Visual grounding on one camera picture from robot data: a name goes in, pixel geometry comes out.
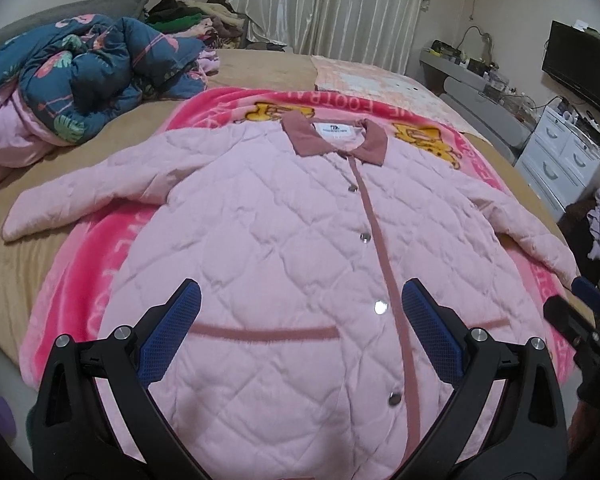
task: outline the tv screen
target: tv screen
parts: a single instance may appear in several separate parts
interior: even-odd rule
[[[600,111],[600,40],[553,22],[542,70]]]

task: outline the brown collar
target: brown collar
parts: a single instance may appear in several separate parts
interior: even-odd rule
[[[324,140],[315,131],[312,122],[298,110],[292,110],[282,115],[282,129],[289,136],[289,140],[300,156],[324,155],[325,153],[339,152],[343,155],[353,155],[362,162],[375,166],[382,166],[386,156],[387,136],[384,128],[373,121],[363,119],[355,123],[346,121],[332,121],[338,124],[351,124],[365,129],[365,141],[355,150],[344,152]]]

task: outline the pink quilted jacket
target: pink quilted jacket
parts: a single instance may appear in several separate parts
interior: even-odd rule
[[[524,343],[544,327],[494,232],[565,285],[576,277],[568,248],[515,199],[372,121],[318,130],[298,112],[173,130],[25,192],[4,225],[14,240],[118,197],[162,205],[114,279],[100,335],[198,281],[201,313],[150,391],[218,480],[391,475],[450,393],[402,312],[406,280]]]

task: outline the gray cushion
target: gray cushion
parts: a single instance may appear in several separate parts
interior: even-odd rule
[[[81,14],[104,14],[117,20],[124,16],[144,21],[144,6],[149,0],[84,0],[42,10],[0,29],[0,47],[15,36],[41,25],[49,25]]]

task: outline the blue gripper pad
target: blue gripper pad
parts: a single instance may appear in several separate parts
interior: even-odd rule
[[[160,381],[200,312],[202,292],[193,280],[167,302],[168,311],[140,347],[138,379],[145,388]]]
[[[457,388],[464,377],[462,347],[437,313],[437,308],[439,306],[420,282],[409,280],[404,284],[402,309],[413,331],[440,380]]]
[[[571,291],[580,298],[593,312],[600,316],[600,291],[587,278],[576,278],[571,283]]]

